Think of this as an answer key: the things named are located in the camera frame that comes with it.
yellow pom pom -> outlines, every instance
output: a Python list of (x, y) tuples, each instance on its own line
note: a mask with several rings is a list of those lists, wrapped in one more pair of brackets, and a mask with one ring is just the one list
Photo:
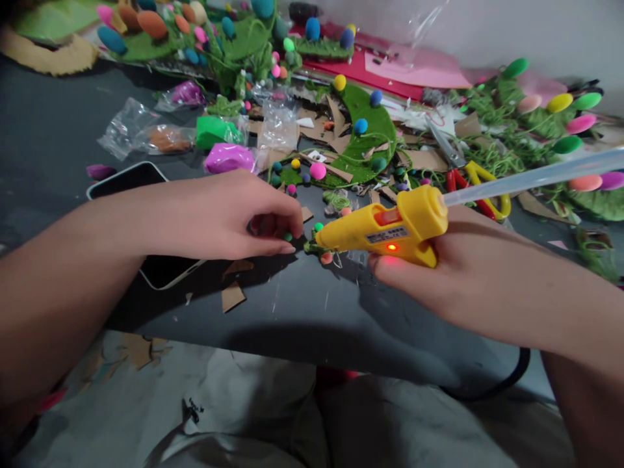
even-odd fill
[(344, 75), (338, 75), (333, 79), (333, 87), (336, 88), (336, 91), (342, 91), (346, 86), (346, 78)]
[(546, 106), (546, 110), (556, 114), (557, 112), (561, 112), (566, 110), (570, 105), (574, 102), (574, 98), (571, 94), (560, 94), (559, 96), (555, 96), (552, 101), (548, 103)]

pink pom pom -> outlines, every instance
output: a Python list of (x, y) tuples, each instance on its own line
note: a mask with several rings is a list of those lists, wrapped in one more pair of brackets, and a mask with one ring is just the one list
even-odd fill
[(325, 166), (323, 166), (321, 162), (315, 162), (310, 167), (310, 175), (316, 180), (321, 180), (327, 175), (327, 169), (325, 168)]

pink foam ball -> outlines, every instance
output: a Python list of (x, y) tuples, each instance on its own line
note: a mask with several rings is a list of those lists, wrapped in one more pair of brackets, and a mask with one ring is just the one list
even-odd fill
[(570, 135), (576, 135), (577, 133), (583, 133), (585, 130), (589, 130), (596, 123), (597, 117), (595, 115), (586, 114), (581, 117), (575, 118), (570, 122), (565, 129)]
[(327, 169), (325, 168), (325, 166), (323, 166), (321, 162), (315, 162), (310, 167), (310, 175), (316, 180), (321, 180), (327, 175)]

black power cord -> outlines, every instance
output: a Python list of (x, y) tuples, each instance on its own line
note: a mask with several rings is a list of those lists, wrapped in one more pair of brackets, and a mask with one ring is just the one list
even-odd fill
[(529, 348), (520, 348), (518, 364), (515, 366), (515, 369), (513, 370), (513, 372), (509, 374), (509, 377), (497, 383), (491, 389), (481, 393), (480, 395), (463, 396), (463, 395), (457, 395), (456, 393), (450, 391), (446, 387), (440, 387), (440, 389), (444, 393), (446, 393), (448, 396), (450, 396), (451, 398), (454, 398), (457, 401), (464, 402), (464, 403), (474, 403), (474, 402), (479, 402), (483, 400), (489, 400), (490, 398), (494, 398), (497, 395), (500, 395), (505, 390), (510, 389), (515, 384), (517, 384), (518, 381), (523, 377), (523, 375), (527, 371), (528, 364), (530, 362), (531, 362), (531, 350)]

forearm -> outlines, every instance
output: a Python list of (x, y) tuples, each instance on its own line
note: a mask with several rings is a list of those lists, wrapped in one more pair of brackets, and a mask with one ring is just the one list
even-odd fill
[[(566, 357), (542, 352), (542, 359), (574, 445), (578, 465), (622, 466), (624, 383)], [(621, 365), (621, 357), (605, 356)]]
[(86, 210), (0, 263), (2, 408), (50, 388), (79, 361), (141, 265), (115, 245), (113, 220)]

